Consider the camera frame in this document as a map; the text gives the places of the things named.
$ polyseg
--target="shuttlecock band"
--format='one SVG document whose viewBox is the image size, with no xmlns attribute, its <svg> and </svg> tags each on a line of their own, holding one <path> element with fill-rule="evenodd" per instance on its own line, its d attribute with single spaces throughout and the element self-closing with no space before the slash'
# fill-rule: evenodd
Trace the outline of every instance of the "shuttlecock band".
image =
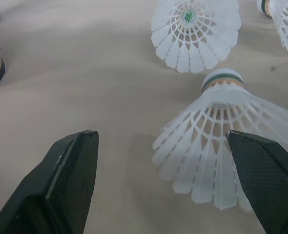
<svg viewBox="0 0 288 234">
<path fill-rule="evenodd" d="M 235 83 L 238 84 L 238 82 L 240 83 L 240 86 L 242 86 L 243 88 L 245 87 L 243 80 L 234 75 L 234 74 L 228 74 L 228 73 L 220 73 L 217 74 L 213 77 L 211 77 L 210 79 L 208 79 L 204 84 L 203 84 L 203 88 L 202 88 L 202 93 L 208 88 L 210 87 L 213 83 L 218 82 L 219 80 L 224 81 L 226 79 L 232 79 L 234 81 L 236 81 Z"/>
</svg>

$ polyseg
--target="table surface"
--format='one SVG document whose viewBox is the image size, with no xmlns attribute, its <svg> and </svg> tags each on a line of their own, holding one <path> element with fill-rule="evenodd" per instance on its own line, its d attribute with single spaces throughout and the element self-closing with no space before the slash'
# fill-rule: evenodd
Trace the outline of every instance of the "table surface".
<svg viewBox="0 0 288 234">
<path fill-rule="evenodd" d="M 151 163 L 159 129 L 197 99 L 208 71 L 179 74 L 151 43 L 157 0 L 0 0 L 0 210 L 53 142 L 99 131 L 85 234 L 264 234 L 252 213 L 176 195 Z M 288 53 L 254 0 L 240 2 L 229 67 L 288 109 Z"/>
</svg>

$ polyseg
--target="shuttlecock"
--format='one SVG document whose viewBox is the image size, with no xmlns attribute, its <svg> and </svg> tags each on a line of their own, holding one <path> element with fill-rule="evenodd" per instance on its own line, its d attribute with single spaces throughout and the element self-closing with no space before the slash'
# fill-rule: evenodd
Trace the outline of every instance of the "shuttlecock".
<svg viewBox="0 0 288 234">
<path fill-rule="evenodd" d="M 283 47 L 288 51 L 288 0 L 258 0 L 259 11 L 273 18 Z"/>
<path fill-rule="evenodd" d="M 152 19 L 157 56 L 180 73 L 225 60 L 241 27 L 236 0 L 160 0 Z"/>
<path fill-rule="evenodd" d="M 228 130 L 260 135 L 288 151 L 288 111 L 246 91 L 230 69 L 216 70 L 203 83 L 203 94 L 162 128 L 153 143 L 160 177 L 173 181 L 178 194 L 195 203 L 214 201 L 220 210 L 251 209 L 226 139 Z"/>
</svg>

